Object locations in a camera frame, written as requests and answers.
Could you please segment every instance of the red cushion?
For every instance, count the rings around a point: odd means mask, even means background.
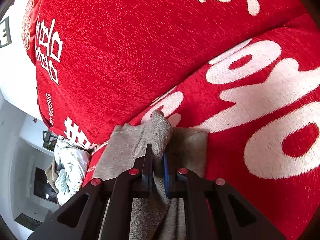
[[[39,7],[42,0],[29,0],[23,16],[21,38],[29,58],[36,64],[35,34]]]
[[[248,1],[43,0],[40,111],[55,133],[104,142],[209,59],[305,13],[299,0]]]
[[[209,131],[206,178],[226,179],[297,239],[320,202],[319,43],[300,16],[209,61],[130,123],[162,109],[172,125]]]

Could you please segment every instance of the picture frame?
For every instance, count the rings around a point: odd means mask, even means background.
[[[0,48],[3,48],[11,44],[9,17],[0,22]]]

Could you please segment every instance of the black clamp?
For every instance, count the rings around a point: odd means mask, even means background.
[[[28,240],[128,240],[133,198],[148,198],[152,189],[153,152],[135,160],[117,178],[92,179],[58,209]],[[176,169],[164,154],[168,198],[183,198],[188,240],[286,239],[254,206],[225,180],[209,181]],[[101,225],[108,205],[103,228]]]

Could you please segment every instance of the red pillow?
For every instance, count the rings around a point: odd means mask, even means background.
[[[23,15],[21,38],[32,63],[36,65],[35,34],[42,0],[29,0]]]
[[[162,109],[173,126],[209,131],[206,178],[226,179],[297,239],[320,202],[319,43],[300,16],[210,60],[130,123]]]
[[[39,13],[40,111],[55,133],[92,147],[211,58],[305,9],[299,0],[43,0]]]

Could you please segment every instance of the grey cloth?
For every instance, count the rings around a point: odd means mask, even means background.
[[[55,161],[55,158],[53,157],[53,160],[52,160],[52,163],[49,165],[49,167],[44,171],[44,173],[46,174],[47,176],[47,179],[49,181],[49,184],[50,186],[53,188],[53,190],[56,192],[56,193],[59,193],[56,185],[55,185],[55,182],[58,178],[58,175],[56,173],[56,161]]]
[[[152,144],[153,190],[149,199],[134,199],[130,240],[185,239],[185,218],[182,199],[165,197],[162,155],[174,155],[180,166],[204,176],[207,133],[188,128],[173,128],[161,111],[154,111],[148,123],[139,126],[117,125],[110,136],[93,177],[103,180],[117,177],[130,169],[134,160],[144,156]]]

